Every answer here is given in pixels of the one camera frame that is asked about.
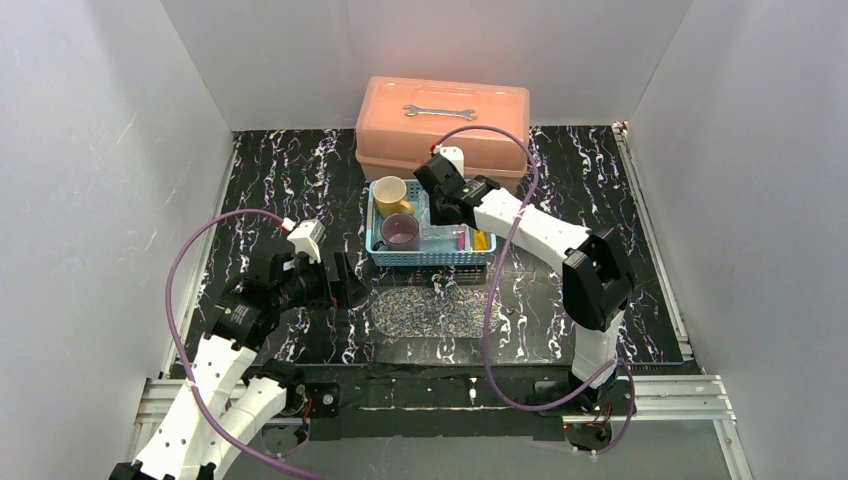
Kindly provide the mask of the yellow mug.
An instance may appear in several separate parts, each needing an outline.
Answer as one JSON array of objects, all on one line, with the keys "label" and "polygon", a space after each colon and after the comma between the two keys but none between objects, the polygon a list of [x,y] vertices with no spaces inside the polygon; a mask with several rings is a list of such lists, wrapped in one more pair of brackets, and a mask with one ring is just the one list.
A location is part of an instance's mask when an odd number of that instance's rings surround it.
[{"label": "yellow mug", "polygon": [[396,176],[382,177],[370,185],[378,212],[383,218],[396,213],[413,215],[415,209],[408,200],[406,182]]}]

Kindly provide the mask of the clear plastic tray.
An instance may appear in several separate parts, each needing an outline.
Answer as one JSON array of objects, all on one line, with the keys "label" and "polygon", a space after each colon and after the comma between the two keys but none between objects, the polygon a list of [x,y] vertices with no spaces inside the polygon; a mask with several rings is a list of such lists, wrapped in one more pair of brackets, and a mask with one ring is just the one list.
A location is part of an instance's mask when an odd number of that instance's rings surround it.
[{"label": "clear plastic tray", "polygon": [[369,319],[391,338],[481,338],[487,299],[477,288],[390,288],[371,303]]}]

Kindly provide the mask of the light blue plastic basket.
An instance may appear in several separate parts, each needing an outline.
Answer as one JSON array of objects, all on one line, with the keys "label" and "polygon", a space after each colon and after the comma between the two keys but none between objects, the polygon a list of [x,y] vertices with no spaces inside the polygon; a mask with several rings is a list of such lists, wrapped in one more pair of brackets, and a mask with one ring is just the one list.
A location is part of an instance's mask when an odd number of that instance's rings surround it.
[{"label": "light blue plastic basket", "polygon": [[467,227],[466,249],[456,246],[454,229],[459,225],[434,226],[429,218],[429,198],[416,180],[405,180],[408,200],[415,208],[414,217],[420,225],[420,249],[412,252],[376,251],[373,245],[381,238],[380,226],[384,220],[368,187],[368,206],[365,216],[365,247],[367,253],[380,267],[424,267],[424,266],[485,266],[495,252],[498,240],[495,234],[487,234],[491,242],[486,251],[474,251],[471,245],[471,228]]}]

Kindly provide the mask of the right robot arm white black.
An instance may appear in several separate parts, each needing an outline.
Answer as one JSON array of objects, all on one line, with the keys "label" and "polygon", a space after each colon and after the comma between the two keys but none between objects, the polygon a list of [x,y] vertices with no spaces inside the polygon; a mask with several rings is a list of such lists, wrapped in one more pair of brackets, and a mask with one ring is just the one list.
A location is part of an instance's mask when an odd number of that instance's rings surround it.
[{"label": "right robot arm white black", "polygon": [[618,330],[636,283],[615,232],[593,233],[559,220],[485,176],[465,179],[441,154],[420,165],[414,177],[429,196],[435,225],[465,224],[494,234],[560,273],[562,304],[575,324],[570,391],[534,411],[590,411],[606,403],[616,378]]}]

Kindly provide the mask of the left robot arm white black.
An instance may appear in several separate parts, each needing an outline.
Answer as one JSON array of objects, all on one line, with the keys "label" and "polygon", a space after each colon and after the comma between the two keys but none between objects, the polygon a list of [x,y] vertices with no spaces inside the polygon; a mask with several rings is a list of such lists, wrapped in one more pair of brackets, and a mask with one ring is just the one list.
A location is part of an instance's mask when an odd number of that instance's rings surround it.
[{"label": "left robot arm white black", "polygon": [[163,422],[113,479],[221,479],[264,424],[282,412],[289,391],[303,381],[291,362],[269,360],[237,384],[266,338],[290,310],[349,309],[366,295],[346,254],[316,262],[305,253],[270,257],[258,272],[231,282],[216,301],[212,328],[199,343],[186,378]]}]

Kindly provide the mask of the purple mug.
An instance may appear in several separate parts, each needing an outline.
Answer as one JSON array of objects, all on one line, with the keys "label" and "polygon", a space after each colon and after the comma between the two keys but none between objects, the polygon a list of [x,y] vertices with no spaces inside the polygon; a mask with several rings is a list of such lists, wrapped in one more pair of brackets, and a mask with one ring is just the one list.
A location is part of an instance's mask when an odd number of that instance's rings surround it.
[{"label": "purple mug", "polygon": [[412,252],[420,249],[420,225],[412,214],[389,215],[380,226],[380,236],[381,238],[373,245],[376,251]]}]

